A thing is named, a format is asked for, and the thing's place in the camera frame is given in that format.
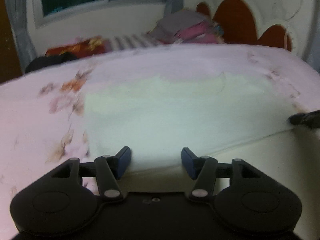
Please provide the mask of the pale green knit sweater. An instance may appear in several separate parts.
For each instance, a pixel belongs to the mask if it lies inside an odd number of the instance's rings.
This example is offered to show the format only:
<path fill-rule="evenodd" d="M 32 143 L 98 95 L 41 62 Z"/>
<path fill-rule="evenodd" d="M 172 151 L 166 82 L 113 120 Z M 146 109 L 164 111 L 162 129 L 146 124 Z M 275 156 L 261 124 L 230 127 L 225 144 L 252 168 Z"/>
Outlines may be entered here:
<path fill-rule="evenodd" d="M 91 156 L 127 146 L 132 172 L 178 165 L 184 147 L 207 155 L 287 131 L 295 112 L 269 81 L 229 73 L 153 77 L 87 94 L 84 102 Z"/>

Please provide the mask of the stack of folded clothes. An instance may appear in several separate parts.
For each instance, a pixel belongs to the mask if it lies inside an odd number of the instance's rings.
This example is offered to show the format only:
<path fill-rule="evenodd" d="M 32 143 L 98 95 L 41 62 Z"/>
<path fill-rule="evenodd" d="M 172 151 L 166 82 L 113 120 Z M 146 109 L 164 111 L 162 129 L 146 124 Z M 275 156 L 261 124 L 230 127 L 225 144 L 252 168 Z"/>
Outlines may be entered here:
<path fill-rule="evenodd" d="M 149 36 L 162 44 L 222 44 L 223 30 L 207 16 L 192 10 L 180 10 L 160 19 Z"/>

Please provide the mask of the pink floral bed sheet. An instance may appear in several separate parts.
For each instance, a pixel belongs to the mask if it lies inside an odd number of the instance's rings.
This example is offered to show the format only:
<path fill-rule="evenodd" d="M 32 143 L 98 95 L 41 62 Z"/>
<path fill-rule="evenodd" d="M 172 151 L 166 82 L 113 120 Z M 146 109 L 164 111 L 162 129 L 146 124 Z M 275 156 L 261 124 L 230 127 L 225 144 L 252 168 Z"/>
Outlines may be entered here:
<path fill-rule="evenodd" d="M 16 193 L 71 157 L 89 161 L 82 106 L 73 99 L 110 85 L 161 76 L 190 80 L 246 74 L 267 79 L 303 112 L 319 109 L 319 74 L 283 50 L 248 45 L 178 45 L 123 50 L 73 61 L 1 85 L 1 239 L 17 233 Z M 295 192 L 302 239 L 319 239 L 319 137 L 297 128 L 218 152 L 241 158 Z"/>

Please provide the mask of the red white scalloped headboard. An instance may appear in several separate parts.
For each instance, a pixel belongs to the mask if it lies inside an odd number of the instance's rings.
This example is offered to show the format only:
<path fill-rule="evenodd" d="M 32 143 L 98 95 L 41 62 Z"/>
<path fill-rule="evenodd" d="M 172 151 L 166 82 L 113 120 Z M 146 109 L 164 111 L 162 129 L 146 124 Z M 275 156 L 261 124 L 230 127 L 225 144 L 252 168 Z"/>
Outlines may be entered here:
<path fill-rule="evenodd" d="M 293 29 L 285 22 L 274 19 L 262 24 L 260 12 L 245 0 L 223 0 L 212 14 L 207 2 L 200 2 L 196 12 L 207 16 L 222 32 L 222 39 L 229 44 L 248 44 L 283 48 L 297 52 Z"/>

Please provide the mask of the red floral blanket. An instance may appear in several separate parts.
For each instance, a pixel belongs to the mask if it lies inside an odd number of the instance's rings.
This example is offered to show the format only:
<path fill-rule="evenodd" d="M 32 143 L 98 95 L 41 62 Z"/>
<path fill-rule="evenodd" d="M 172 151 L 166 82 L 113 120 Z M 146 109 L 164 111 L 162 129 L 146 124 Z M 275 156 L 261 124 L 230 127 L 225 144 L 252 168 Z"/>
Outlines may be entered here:
<path fill-rule="evenodd" d="M 101 36 L 82 40 L 75 44 L 68 44 L 60 47 L 49 48 L 45 56 L 56 56 L 64 53 L 71 53 L 77 58 L 90 57 L 93 55 L 104 54 L 110 50 L 110 43 Z"/>

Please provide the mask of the striped grey white pillow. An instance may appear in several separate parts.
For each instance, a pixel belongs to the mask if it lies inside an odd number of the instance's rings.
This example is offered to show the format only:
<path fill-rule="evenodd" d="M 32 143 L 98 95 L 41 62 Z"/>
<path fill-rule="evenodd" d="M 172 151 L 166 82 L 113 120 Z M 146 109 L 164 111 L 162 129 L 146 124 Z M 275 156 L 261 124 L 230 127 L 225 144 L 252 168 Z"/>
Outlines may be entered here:
<path fill-rule="evenodd" d="M 147 33 L 120 35 L 106 38 L 104 40 L 104 46 L 107 53 L 119 50 L 157 47 L 161 45 L 161 42 L 152 38 Z"/>

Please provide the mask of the black garment on bed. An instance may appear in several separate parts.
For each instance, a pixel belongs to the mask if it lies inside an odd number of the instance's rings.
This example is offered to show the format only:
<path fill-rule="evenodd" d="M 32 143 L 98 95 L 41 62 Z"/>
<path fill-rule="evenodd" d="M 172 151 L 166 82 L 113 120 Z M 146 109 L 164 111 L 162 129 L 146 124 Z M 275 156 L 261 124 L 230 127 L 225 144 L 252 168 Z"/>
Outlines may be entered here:
<path fill-rule="evenodd" d="M 25 69 L 25 74 L 77 59 L 78 58 L 70 52 L 65 52 L 61 55 L 37 57 L 28 64 Z"/>

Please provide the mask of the left grey curtain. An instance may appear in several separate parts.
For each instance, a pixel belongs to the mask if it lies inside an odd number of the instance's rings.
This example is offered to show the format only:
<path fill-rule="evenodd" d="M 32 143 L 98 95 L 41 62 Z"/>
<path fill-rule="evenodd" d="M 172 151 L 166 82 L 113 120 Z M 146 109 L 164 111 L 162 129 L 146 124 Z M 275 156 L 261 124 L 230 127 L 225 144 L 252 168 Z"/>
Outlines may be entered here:
<path fill-rule="evenodd" d="M 37 55 L 27 26 L 27 0 L 5 0 L 7 15 L 13 31 L 15 47 L 24 74 Z"/>

